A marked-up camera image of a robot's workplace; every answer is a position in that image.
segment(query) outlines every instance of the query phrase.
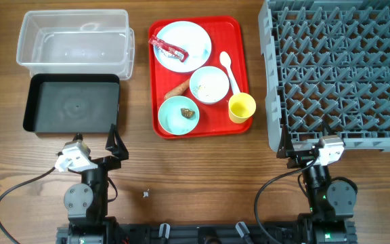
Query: light blue bowl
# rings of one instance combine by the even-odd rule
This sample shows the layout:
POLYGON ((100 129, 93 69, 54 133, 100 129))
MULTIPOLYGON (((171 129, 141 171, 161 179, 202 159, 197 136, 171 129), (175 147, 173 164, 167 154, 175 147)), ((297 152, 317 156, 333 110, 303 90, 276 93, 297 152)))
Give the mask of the light blue bowl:
POLYGON ((159 123, 170 134, 181 136, 191 132, 200 120, 200 111, 190 98, 175 96, 165 100, 159 108, 159 123), (181 108, 189 108, 195 115, 187 119, 181 115, 181 108))

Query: red tray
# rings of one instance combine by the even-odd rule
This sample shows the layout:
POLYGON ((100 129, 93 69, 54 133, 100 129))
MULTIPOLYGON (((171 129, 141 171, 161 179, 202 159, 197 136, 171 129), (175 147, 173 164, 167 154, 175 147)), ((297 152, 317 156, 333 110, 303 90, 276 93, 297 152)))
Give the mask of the red tray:
MULTIPOLYGON (((159 20, 150 27, 148 36, 157 35, 157 33, 166 25, 181 20, 199 24, 209 34, 212 42, 212 52, 209 60, 207 60, 204 66, 215 66, 227 73, 226 69, 219 62, 219 54, 222 51, 226 51, 231 57, 231 69, 233 70, 240 91, 248 93, 248 79, 246 77, 246 66, 244 63, 242 34, 237 20, 229 16, 159 20)), ((166 139, 191 138, 198 136, 239 134, 249 129, 252 124, 252 117, 241 124, 231 122, 228 117, 228 100, 232 95, 231 88, 224 99, 212 105, 206 105, 199 102, 193 97, 190 90, 187 89, 183 96, 192 99, 200 110, 198 125, 190 133, 182 136, 174 136, 166 132, 158 121, 158 111, 160 105, 164 102, 163 97, 174 87, 189 79, 193 72, 182 74, 167 70, 159 63, 156 57, 154 57, 153 46, 149 46, 152 121, 154 131, 159 136, 166 139)))

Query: wooden table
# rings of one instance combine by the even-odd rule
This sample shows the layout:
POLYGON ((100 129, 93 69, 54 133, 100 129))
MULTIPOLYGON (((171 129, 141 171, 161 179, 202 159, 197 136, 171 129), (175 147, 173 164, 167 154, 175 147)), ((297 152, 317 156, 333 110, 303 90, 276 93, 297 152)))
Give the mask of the wooden table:
MULTIPOLYGON (((72 135, 36 136, 22 129, 30 77, 16 64, 16 48, 24 14, 38 9, 125 9, 135 31, 136 57, 131 80, 122 82, 119 131, 130 159, 110 173, 119 196, 109 204, 109 215, 120 223, 255 223, 253 201, 259 187, 287 171, 286 160, 277 159, 267 143, 266 77, 257 23, 262 0, 11 2, 0 0, 0 194, 47 171, 55 153, 72 140, 72 135), (148 28, 165 18, 215 15, 231 15, 241 24, 250 90, 258 106, 253 126, 236 136, 163 140, 151 122, 148 28), (148 189, 150 197, 142 198, 148 189)), ((105 141, 105 135, 85 135, 93 157, 107 154, 105 141)), ((354 220, 360 243, 390 243, 390 152, 347 151, 330 172, 359 186, 354 220)), ((296 179, 285 178, 263 194, 262 220, 294 220, 308 212, 296 179)), ((78 182, 76 175, 55 172, 14 191, 0 204, 1 221, 21 243, 55 243, 57 226, 68 223, 64 193, 78 182)), ((1 231, 0 243, 8 243, 1 231)))

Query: spoon handle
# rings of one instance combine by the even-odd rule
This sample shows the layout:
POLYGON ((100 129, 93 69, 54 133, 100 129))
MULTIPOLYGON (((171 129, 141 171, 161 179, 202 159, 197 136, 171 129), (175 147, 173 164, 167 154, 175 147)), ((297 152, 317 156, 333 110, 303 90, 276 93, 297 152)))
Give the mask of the spoon handle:
POLYGON ((228 77, 230 78, 231 90, 233 94, 239 94, 240 89, 238 89, 238 85, 236 82, 236 78, 234 78, 233 72, 231 71, 231 67, 227 67, 228 77))

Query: red candy wrapper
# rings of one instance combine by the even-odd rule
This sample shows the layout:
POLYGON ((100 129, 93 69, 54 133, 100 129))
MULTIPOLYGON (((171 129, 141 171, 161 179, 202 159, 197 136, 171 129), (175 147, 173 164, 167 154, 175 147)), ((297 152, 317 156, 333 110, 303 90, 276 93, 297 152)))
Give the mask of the red candy wrapper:
POLYGON ((162 39, 157 38, 155 35, 150 37, 148 43, 153 46, 157 46, 157 48, 162 51, 166 57, 178 58, 180 62, 184 62, 184 60, 186 60, 189 56, 189 53, 183 48, 166 43, 162 39))

